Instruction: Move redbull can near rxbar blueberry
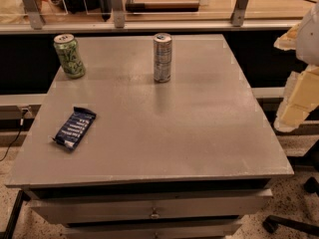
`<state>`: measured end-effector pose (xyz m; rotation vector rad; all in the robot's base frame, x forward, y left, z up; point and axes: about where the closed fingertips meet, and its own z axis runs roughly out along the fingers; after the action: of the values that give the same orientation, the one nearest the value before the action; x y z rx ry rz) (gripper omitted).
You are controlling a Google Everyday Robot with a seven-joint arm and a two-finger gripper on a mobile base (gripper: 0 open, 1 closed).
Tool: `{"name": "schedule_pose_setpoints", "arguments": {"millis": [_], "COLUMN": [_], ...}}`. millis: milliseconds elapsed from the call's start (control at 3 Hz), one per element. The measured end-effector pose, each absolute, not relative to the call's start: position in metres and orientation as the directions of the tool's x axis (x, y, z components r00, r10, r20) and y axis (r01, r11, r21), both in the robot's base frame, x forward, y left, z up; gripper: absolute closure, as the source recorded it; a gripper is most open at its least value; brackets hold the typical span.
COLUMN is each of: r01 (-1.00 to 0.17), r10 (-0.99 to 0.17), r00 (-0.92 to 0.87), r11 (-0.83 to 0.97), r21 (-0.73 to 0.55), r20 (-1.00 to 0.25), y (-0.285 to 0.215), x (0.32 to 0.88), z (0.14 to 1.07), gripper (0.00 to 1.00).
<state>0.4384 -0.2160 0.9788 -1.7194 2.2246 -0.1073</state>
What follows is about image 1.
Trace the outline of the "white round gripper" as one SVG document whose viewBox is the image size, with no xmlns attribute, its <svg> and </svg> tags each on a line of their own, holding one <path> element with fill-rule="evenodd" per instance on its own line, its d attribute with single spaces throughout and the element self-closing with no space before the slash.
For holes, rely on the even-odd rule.
<svg viewBox="0 0 319 239">
<path fill-rule="evenodd" d="M 319 3 L 274 42 L 274 47 L 295 50 L 296 57 L 308 64 L 301 73 L 292 72 L 287 79 L 283 101 L 276 113 L 274 127 L 281 132 L 293 131 L 319 107 Z"/>
</svg>

